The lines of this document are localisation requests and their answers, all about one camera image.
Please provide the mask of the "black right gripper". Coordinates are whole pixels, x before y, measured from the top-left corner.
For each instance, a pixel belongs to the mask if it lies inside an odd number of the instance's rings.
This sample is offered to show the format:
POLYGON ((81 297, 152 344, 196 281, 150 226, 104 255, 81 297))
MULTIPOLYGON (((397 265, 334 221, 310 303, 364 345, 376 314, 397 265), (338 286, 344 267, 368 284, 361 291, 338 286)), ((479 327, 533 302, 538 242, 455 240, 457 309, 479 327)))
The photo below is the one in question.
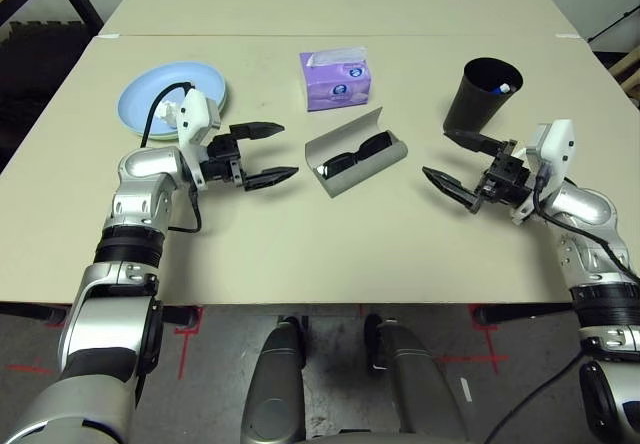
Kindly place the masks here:
POLYGON ((471 213, 477 213, 483 203, 501 203, 515 209, 525 202, 532 190, 527 186, 530 171, 521 158, 513 155, 515 140, 498 141, 483 134, 450 129, 444 135, 457 145, 493 156, 474 192, 464 188, 459 180, 437 169, 422 167, 425 177, 441 193, 460 204, 473 204, 471 213))

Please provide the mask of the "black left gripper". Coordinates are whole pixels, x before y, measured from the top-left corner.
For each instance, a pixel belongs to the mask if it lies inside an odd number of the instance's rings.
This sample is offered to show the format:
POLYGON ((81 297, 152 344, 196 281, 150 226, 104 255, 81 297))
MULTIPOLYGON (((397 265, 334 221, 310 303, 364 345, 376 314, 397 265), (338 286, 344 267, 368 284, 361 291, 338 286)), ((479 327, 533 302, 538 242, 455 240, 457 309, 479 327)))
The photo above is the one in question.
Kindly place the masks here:
POLYGON ((206 147, 207 159, 200 163, 205 181, 233 183, 249 192, 275 186, 291 178, 299 171, 298 167, 278 166, 246 175, 238 145, 241 139, 264 139, 284 130, 280 124, 263 121, 230 125, 228 134, 216 135, 206 147))

